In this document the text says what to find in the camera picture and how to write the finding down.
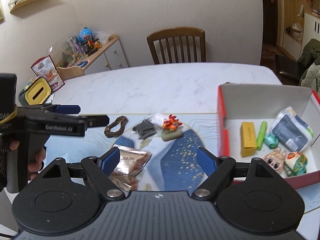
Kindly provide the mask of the left hand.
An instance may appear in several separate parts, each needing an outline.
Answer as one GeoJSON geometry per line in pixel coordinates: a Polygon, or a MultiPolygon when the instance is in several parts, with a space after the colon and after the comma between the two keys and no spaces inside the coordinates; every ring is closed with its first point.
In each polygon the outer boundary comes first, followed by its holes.
{"type": "Polygon", "coordinates": [[[44,147],[49,137],[24,138],[17,150],[9,150],[9,141],[1,138],[1,187],[10,193],[22,191],[30,180],[28,165],[36,162],[37,153],[44,147]]]}

